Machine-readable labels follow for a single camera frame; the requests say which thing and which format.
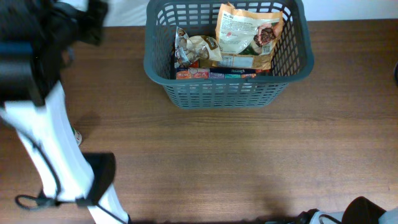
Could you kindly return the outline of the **blue tissue pack box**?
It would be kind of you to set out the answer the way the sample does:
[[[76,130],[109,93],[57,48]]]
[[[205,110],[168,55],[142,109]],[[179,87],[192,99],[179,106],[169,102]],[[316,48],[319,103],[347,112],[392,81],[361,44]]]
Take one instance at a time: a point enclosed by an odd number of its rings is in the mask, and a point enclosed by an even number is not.
[[[244,68],[178,68],[175,79],[255,78],[258,70]]]

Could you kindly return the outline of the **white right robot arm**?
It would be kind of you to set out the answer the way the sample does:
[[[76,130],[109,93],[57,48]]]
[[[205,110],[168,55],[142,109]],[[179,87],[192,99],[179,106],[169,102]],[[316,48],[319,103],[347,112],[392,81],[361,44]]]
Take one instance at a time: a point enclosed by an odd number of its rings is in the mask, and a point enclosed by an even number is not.
[[[397,208],[385,210],[366,197],[354,199],[343,212],[327,213],[318,209],[302,212],[296,224],[397,224]]]

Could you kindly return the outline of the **green lid jar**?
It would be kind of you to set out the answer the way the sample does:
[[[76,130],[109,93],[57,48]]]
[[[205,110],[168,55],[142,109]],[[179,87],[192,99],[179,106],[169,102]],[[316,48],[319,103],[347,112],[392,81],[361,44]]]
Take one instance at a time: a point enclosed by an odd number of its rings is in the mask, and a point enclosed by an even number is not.
[[[83,141],[82,135],[75,128],[72,128],[72,131],[73,131],[73,134],[74,134],[77,144],[80,145]]]

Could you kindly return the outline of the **white brown wrapper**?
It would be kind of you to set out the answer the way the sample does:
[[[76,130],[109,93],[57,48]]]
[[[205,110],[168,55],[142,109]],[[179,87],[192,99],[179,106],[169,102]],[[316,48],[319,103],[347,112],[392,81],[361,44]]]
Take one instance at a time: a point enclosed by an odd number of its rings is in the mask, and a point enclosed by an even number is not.
[[[187,33],[180,27],[175,32],[175,68],[187,68],[198,60],[198,55],[192,50],[192,42]]]

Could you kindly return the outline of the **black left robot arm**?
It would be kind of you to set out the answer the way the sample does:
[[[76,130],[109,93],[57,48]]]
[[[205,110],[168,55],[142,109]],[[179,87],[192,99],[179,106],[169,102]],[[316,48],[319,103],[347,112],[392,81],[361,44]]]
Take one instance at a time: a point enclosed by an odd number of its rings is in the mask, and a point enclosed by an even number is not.
[[[16,130],[42,180],[42,190],[26,205],[40,210],[74,203],[96,223],[129,223],[113,180],[110,152],[81,152],[68,119],[60,72],[75,42],[100,45],[107,1],[1,2],[1,121]]]

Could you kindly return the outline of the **brown snack bag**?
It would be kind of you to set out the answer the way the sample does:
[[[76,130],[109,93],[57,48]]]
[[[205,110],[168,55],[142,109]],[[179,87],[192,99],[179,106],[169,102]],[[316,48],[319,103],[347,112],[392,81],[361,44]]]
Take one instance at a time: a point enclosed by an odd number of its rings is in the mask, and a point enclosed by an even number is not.
[[[215,29],[221,60],[212,67],[271,69],[274,49],[284,28],[284,13],[252,12],[222,4]]]

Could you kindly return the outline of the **orange pasta bag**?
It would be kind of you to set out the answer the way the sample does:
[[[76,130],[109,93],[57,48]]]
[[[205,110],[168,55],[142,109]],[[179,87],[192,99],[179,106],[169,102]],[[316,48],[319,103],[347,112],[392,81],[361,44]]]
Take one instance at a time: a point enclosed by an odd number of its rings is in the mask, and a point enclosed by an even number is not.
[[[216,67],[213,65],[214,61],[211,60],[198,60],[191,64],[189,68],[209,68],[210,72],[215,73],[231,73],[231,74],[249,74],[249,73],[269,73],[270,70],[258,70],[251,68],[229,68],[229,67]]]

